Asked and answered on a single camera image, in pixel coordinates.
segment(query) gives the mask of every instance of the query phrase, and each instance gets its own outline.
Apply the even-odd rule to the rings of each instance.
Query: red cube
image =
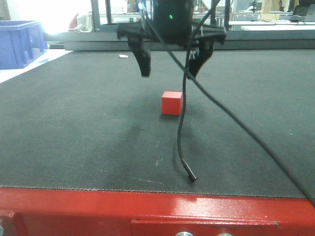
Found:
[[[161,113],[164,115],[179,116],[183,106],[183,93],[165,91],[162,95]]]

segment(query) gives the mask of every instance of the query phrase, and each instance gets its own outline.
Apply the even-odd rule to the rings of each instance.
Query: blue bin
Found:
[[[47,51],[38,21],[0,21],[0,69],[19,69]]]

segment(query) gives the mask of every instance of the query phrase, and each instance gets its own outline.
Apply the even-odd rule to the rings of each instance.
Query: dark gray mat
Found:
[[[152,53],[70,53],[0,84],[0,186],[301,197],[272,159],[188,82],[178,118],[160,115],[182,73]],[[184,53],[176,53],[181,59]],[[251,127],[315,196],[315,51],[215,52],[198,79]]]

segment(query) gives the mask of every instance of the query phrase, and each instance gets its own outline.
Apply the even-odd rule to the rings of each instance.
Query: metal bolt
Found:
[[[0,236],[4,236],[4,229],[0,226]]]
[[[176,236],[193,236],[193,234],[189,232],[179,232],[178,234],[176,234]]]

